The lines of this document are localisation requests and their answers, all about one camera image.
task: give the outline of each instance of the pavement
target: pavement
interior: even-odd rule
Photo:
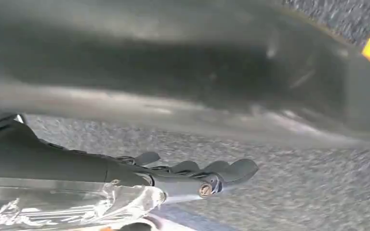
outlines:
[[[273,1],[301,11],[360,50],[370,35],[370,0]],[[40,138],[91,153],[156,151],[163,164],[192,160],[201,166],[255,160],[260,171],[240,189],[179,205],[240,231],[370,231],[370,150],[281,149],[103,122],[27,119]]]

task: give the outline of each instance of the bolt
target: bolt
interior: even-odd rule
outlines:
[[[199,189],[200,197],[208,197],[212,195],[212,185],[209,183],[204,183]]]
[[[120,181],[119,180],[112,180],[111,184],[116,186],[116,185],[120,184]]]

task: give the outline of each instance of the gray asphalt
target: gray asphalt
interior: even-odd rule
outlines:
[[[361,49],[370,0],[274,0],[303,12]],[[370,231],[370,151],[280,149],[119,124],[28,116],[36,134],[110,156],[157,151],[163,164],[252,158],[260,171],[231,194],[180,207],[241,231]]]

